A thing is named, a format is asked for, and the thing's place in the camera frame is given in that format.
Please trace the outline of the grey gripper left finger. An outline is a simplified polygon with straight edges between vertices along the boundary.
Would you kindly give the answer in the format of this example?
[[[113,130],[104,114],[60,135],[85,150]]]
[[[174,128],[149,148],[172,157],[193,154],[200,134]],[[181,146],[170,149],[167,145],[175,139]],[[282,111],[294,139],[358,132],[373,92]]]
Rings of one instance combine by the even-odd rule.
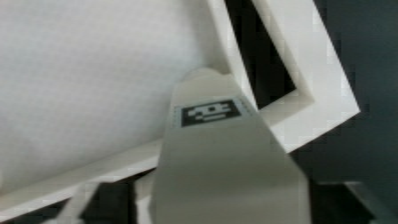
[[[81,213],[85,211],[97,188],[97,182],[87,182],[79,185],[62,211],[56,217],[46,221],[46,224],[85,224]]]

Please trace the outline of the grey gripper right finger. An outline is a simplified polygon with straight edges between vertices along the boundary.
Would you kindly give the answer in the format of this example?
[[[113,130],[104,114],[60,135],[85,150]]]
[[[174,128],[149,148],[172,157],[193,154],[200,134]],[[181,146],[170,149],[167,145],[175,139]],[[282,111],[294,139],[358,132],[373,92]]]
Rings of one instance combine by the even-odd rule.
[[[385,207],[364,183],[357,181],[348,181],[344,185],[373,215],[373,220],[369,221],[369,224],[398,224],[398,216],[394,215],[390,209]]]

